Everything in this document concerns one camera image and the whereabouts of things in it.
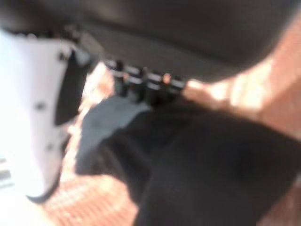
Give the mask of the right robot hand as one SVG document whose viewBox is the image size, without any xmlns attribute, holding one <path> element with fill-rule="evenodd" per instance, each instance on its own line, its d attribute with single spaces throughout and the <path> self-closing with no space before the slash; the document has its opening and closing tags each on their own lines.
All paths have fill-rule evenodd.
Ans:
<svg viewBox="0 0 301 226">
<path fill-rule="evenodd" d="M 59 184 L 64 130 L 87 73 L 170 73 L 215 82 L 277 45 L 298 0 L 3 0 L 0 102 L 8 160 L 21 193 L 45 202 Z"/>
</svg>

